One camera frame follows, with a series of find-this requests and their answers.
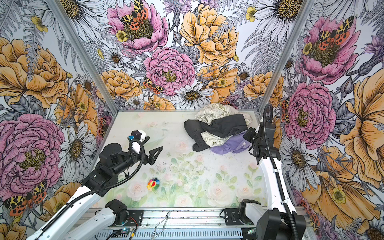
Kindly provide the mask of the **purple cloth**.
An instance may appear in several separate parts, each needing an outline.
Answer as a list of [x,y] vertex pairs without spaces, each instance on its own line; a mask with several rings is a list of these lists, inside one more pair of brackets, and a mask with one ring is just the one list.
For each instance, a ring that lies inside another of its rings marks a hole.
[[238,135],[233,135],[223,145],[212,147],[210,151],[218,155],[225,155],[228,153],[238,154],[247,150],[251,143],[244,139],[245,133],[244,131]]

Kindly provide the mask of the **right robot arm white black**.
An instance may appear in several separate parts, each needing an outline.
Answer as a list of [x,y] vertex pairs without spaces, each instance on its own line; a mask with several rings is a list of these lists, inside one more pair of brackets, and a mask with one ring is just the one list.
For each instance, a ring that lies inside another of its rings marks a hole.
[[258,129],[249,128],[244,139],[251,144],[249,153],[256,158],[266,183],[267,206],[244,199],[239,214],[244,223],[255,225],[258,240],[301,240],[307,223],[299,215],[287,190],[281,163],[281,155],[274,147],[276,125],[273,122],[273,106],[267,104]]

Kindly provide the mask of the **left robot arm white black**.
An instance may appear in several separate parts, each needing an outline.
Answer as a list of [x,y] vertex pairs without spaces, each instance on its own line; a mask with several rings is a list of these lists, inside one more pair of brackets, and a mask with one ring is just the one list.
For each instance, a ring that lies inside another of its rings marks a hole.
[[149,139],[144,131],[132,131],[127,152],[118,143],[104,146],[95,169],[82,181],[70,200],[28,239],[62,240],[109,190],[128,182],[143,165],[153,165],[164,148],[150,150],[147,155],[144,144]]

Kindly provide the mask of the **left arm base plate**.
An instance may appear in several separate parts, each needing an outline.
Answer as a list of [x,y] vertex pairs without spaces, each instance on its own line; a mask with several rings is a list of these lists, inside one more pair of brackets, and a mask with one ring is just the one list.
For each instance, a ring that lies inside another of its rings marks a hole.
[[120,226],[124,227],[140,227],[144,218],[144,210],[127,210],[123,213],[123,219]]

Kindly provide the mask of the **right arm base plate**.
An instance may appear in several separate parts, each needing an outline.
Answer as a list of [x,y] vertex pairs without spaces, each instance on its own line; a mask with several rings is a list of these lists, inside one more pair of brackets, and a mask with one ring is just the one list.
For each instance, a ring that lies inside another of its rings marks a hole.
[[243,222],[240,219],[239,208],[225,208],[220,216],[225,220],[226,226],[243,225]]

